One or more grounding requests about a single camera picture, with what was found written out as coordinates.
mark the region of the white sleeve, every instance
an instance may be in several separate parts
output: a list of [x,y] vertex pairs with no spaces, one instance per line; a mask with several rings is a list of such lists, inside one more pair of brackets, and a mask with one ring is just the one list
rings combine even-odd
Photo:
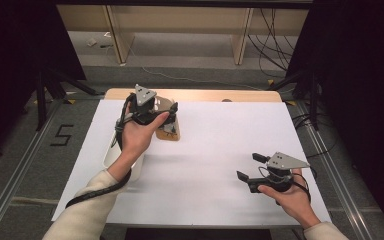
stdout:
[[304,230],[307,240],[343,240],[345,237],[338,228],[330,222],[319,223]]
[[[77,192],[76,197],[107,188],[116,183],[117,181],[106,170],[103,170],[93,177],[85,188]],[[43,239],[99,239],[108,214],[114,207],[117,195],[125,188],[126,186],[66,208],[49,228]]]

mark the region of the white container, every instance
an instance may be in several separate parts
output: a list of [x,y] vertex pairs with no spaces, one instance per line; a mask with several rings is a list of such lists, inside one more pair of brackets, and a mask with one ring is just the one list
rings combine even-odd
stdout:
[[[115,132],[113,134],[113,137],[111,138],[109,144],[108,144],[108,150],[107,155],[105,155],[104,158],[104,167],[108,168],[115,162],[115,160],[120,156],[121,151],[120,147],[118,146],[118,143],[116,143],[113,147],[111,147],[111,144],[113,143],[113,139],[115,137]],[[139,158],[136,160],[136,162],[132,166],[132,175],[130,175],[129,182],[133,182],[139,179],[140,172],[142,170],[142,163],[143,163],[143,157],[145,153],[142,153]]]

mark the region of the hand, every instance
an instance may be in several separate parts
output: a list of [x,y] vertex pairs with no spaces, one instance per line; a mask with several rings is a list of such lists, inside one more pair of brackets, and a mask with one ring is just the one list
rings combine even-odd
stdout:
[[[300,169],[294,169],[292,172],[301,174]],[[300,176],[294,175],[294,181],[305,186],[305,181]],[[307,194],[299,187],[292,185],[288,191],[278,192],[271,187],[260,185],[258,190],[274,198],[282,206],[283,210],[289,216],[295,218],[304,229],[320,223],[310,205]]]
[[122,133],[123,150],[117,160],[107,169],[111,176],[117,181],[121,181],[126,176],[136,159],[149,147],[155,130],[165,122],[168,116],[168,112],[161,113],[153,122],[145,126],[134,121],[127,122],[124,125]]

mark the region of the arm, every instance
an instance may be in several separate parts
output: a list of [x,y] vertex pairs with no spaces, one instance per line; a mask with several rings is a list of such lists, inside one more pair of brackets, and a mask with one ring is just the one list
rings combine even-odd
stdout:
[[[294,169],[293,172],[301,174],[300,169]],[[305,186],[304,180],[299,176],[294,176],[294,181]],[[292,185],[288,191],[281,193],[271,187],[260,185],[258,190],[274,198],[289,216],[295,218],[304,228],[304,235],[308,240],[347,239],[332,223],[320,222],[307,194],[299,187]]]
[[[99,172],[76,196],[103,189],[121,181],[136,159],[149,147],[152,134],[164,123],[168,113],[160,114],[146,126],[126,123],[123,130],[123,151],[107,169]],[[117,195],[123,188],[66,208],[49,228],[44,239],[99,239],[113,208]]]

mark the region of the white tabletop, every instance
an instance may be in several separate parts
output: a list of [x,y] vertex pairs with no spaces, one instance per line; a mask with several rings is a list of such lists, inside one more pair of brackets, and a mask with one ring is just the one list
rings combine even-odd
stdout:
[[[101,100],[73,172],[53,217],[90,178],[103,160],[120,117],[122,100]],[[306,161],[284,103],[179,102],[181,138],[155,136],[139,179],[119,195],[108,223],[141,227],[273,228],[296,226],[275,201],[252,194],[236,171],[261,177],[256,152],[282,152]],[[303,169],[312,206],[331,221],[310,169]]]

